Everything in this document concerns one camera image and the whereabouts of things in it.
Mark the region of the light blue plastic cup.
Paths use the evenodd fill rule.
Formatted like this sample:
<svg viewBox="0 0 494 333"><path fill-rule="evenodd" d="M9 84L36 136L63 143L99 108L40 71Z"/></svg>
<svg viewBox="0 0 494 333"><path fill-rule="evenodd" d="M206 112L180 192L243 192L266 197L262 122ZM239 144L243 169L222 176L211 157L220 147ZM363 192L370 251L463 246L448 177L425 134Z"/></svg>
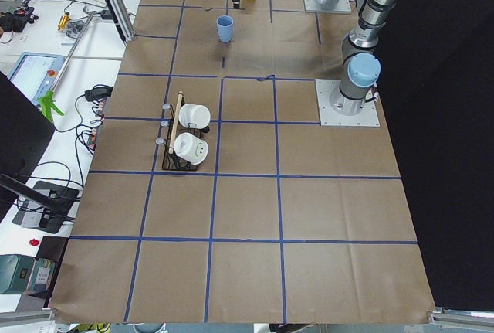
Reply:
<svg viewBox="0 0 494 333"><path fill-rule="evenodd" d="M229 15L219 16L216 20L218 38L223 43L232 41L234 19Z"/></svg>

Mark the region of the white mug upper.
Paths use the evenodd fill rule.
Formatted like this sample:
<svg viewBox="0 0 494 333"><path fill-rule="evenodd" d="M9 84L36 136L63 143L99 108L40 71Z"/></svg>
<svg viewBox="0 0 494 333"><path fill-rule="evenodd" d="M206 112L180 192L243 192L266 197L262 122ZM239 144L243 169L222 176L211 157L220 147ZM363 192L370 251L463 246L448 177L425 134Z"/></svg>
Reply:
<svg viewBox="0 0 494 333"><path fill-rule="evenodd" d="M205 105L185 104L179 111L178 120L183 127L203 129L209 125L211 113Z"/></svg>

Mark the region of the black power adapter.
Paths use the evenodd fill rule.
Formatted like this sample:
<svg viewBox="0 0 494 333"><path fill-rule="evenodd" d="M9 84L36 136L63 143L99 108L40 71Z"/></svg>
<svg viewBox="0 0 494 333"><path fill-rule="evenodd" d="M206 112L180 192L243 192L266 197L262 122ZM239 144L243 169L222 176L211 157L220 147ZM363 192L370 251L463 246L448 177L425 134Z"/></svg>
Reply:
<svg viewBox="0 0 494 333"><path fill-rule="evenodd" d="M100 100L105 97L110 97L113 92L113 87L107 85L96 85L92 89L86 90L84 92L84 97L86 101Z"/></svg>

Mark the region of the teach pendant tablet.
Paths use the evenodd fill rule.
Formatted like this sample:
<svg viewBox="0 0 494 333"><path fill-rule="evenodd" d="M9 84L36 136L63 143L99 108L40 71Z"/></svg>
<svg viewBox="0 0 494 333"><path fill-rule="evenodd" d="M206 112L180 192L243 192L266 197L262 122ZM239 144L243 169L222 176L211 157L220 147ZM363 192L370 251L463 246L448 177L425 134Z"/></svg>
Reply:
<svg viewBox="0 0 494 333"><path fill-rule="evenodd" d="M12 67L8 78L36 107L39 98L53 89L65 57L48 53L23 52Z"/></svg>

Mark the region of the green spray clamp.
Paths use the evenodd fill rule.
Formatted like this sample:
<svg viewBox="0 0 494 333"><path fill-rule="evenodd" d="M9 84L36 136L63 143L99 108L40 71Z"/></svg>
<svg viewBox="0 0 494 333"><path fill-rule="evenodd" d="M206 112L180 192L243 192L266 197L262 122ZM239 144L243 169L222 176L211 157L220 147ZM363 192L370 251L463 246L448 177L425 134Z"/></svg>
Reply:
<svg viewBox="0 0 494 333"><path fill-rule="evenodd" d="M53 99L53 91L48 90L44 96L39 98L39 106L42 111L42 115L49 121L53 122L52 112L55 111L59 116L64 116L65 114L55 105Z"/></svg>

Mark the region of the black monitor stand base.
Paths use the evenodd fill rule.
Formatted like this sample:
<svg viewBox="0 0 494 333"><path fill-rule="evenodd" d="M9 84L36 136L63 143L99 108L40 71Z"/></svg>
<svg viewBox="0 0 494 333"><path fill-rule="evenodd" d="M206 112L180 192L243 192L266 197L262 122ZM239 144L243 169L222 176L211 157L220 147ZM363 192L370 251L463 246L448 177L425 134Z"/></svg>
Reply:
<svg viewBox="0 0 494 333"><path fill-rule="evenodd" d="M69 211L80 193L63 185L37 181L34 188L15 183L13 192L25 201L18 207L12 222L26 229L56 234L69 221Z"/></svg>

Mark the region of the teal metal box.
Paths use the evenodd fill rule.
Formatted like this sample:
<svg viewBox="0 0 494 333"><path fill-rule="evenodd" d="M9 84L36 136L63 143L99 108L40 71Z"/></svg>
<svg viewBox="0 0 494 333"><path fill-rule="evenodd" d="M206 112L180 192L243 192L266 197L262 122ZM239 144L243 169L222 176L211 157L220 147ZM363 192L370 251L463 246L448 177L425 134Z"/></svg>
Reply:
<svg viewBox="0 0 494 333"><path fill-rule="evenodd" d="M22 294L28 289L35 258L19 254L1 255L1 293Z"/></svg>

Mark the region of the yellow handled tool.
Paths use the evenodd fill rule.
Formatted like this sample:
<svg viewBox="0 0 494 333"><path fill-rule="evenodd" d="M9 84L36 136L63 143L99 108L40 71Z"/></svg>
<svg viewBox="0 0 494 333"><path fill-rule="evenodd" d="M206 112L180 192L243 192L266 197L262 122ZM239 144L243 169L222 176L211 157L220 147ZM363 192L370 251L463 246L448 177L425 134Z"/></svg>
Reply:
<svg viewBox="0 0 494 333"><path fill-rule="evenodd" d="M70 22L70 13L69 12L64 12L64 14L60 17L57 29L59 31L63 31L66 29L68 23Z"/></svg>

